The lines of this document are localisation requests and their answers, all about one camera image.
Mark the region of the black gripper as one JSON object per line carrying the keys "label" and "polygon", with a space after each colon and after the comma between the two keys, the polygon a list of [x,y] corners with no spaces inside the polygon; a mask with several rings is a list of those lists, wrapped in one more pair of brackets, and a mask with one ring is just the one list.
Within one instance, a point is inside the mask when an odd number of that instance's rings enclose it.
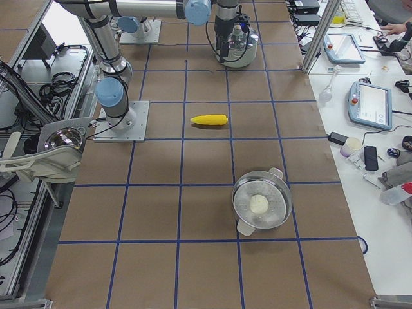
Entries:
{"label": "black gripper", "polygon": [[221,58],[228,57],[229,42],[227,39],[232,34],[236,23],[241,25],[243,32],[247,32],[250,26],[249,16],[244,14],[239,6],[238,0],[217,0],[214,31],[216,36],[216,50],[221,51]]}

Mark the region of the person hand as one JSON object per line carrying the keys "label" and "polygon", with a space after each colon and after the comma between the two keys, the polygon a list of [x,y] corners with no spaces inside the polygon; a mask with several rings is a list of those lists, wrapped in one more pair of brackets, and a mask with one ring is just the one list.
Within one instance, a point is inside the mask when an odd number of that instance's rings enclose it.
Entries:
{"label": "person hand", "polygon": [[398,35],[406,31],[406,24],[387,24],[385,26],[381,26],[380,29],[386,31],[386,35]]}

